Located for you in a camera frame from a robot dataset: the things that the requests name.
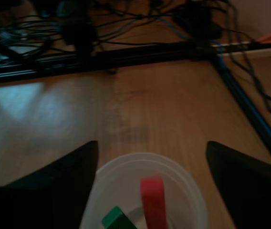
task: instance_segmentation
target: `translucent plastic cup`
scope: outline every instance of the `translucent plastic cup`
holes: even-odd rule
[[[81,229],[103,229],[103,217],[115,206],[137,229],[146,229],[140,180],[161,176],[169,229],[208,229],[207,209],[193,178],[176,162],[151,153],[118,157],[97,171]]]

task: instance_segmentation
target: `power strip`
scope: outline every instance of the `power strip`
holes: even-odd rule
[[[243,45],[248,45],[250,42],[242,42]],[[229,44],[222,44],[224,48],[228,47]],[[257,58],[264,58],[264,57],[271,57],[271,48],[264,48],[264,49],[257,49],[257,50],[248,50],[245,51],[249,59],[257,59]],[[236,60],[243,60],[242,52],[233,52],[232,55]],[[223,54],[224,60],[230,60],[229,53]]]

